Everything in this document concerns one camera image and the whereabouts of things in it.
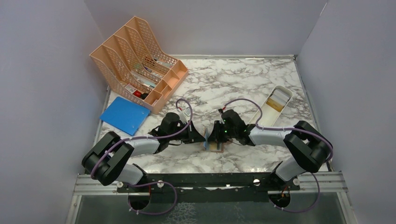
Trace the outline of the brown leather card holder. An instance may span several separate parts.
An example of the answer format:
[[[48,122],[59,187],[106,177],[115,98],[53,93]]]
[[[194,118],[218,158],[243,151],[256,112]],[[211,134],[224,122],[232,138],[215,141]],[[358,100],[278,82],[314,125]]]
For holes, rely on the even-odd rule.
[[[225,146],[230,145],[231,143],[233,143],[232,140],[231,141],[227,141],[225,143],[209,142],[209,140],[208,140],[209,135],[210,135],[209,129],[208,129],[208,127],[205,127],[205,131],[204,131],[205,141],[203,143],[201,143],[201,146],[207,152],[223,153],[224,150],[225,150]]]

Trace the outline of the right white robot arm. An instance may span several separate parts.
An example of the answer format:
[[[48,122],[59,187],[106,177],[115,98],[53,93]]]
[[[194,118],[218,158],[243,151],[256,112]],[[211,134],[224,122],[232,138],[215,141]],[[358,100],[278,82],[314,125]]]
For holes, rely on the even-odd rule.
[[[206,139],[209,143],[235,139],[243,146],[287,148],[291,157],[277,165],[269,178],[271,187],[276,190],[281,190],[297,175],[318,172],[333,153],[332,144],[306,121],[301,120],[292,127],[262,127],[246,124],[234,110],[221,113],[221,120],[215,121]]]

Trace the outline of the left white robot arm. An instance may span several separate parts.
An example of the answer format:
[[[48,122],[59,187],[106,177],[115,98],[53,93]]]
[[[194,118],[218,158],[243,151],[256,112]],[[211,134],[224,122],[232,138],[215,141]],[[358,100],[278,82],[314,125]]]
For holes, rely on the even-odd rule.
[[[171,141],[184,144],[200,143],[205,137],[198,132],[192,120],[169,112],[161,124],[145,136],[122,139],[113,131],[105,134],[83,157],[82,166],[91,178],[107,186],[114,181],[129,183],[134,191],[146,188],[146,172],[136,164],[128,165],[129,158],[141,154],[156,154],[166,149]]]

